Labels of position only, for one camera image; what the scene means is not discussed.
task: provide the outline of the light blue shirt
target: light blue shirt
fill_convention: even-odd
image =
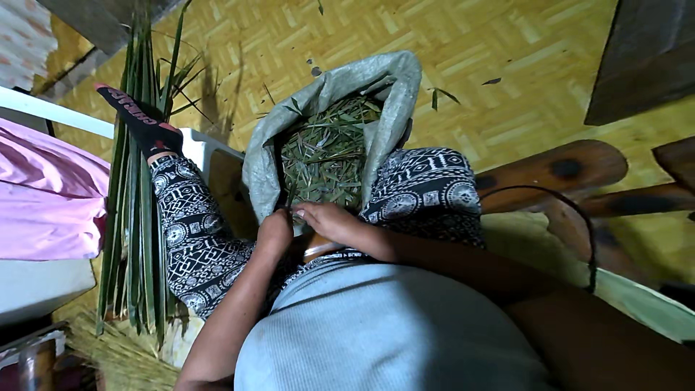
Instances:
[[[241,348],[235,390],[552,390],[521,331],[450,278],[391,264],[312,269]]]

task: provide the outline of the wrist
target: wrist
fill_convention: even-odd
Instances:
[[[277,263],[284,255],[285,250],[286,248],[280,248],[276,245],[258,242],[251,256],[266,262]]]
[[[389,231],[376,225],[367,223],[364,225],[349,246],[381,262],[398,263],[398,256],[393,247],[392,238],[389,238]]]

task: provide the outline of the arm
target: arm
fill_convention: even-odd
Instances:
[[[524,332],[564,389],[691,390],[695,384],[693,352],[540,271],[485,250],[362,223],[335,205],[297,210],[328,239],[486,295]]]
[[[200,330],[174,390],[232,389],[241,345],[258,320],[270,277],[291,240],[286,210],[263,220],[251,258]]]

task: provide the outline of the bundle of green leaves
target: bundle of green leaves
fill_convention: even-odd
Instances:
[[[285,108],[302,115],[297,102],[292,103]],[[380,105],[369,97],[349,96],[322,113],[300,118],[275,137],[287,205],[321,201],[359,210],[366,159],[363,129],[379,120]]]

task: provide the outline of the hand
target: hand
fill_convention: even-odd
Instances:
[[[290,246],[294,232],[287,209],[278,209],[263,219],[259,227],[256,251],[261,251],[279,260]]]
[[[316,233],[346,246],[351,246],[360,229],[365,225],[357,217],[332,202],[302,202],[293,207]]]

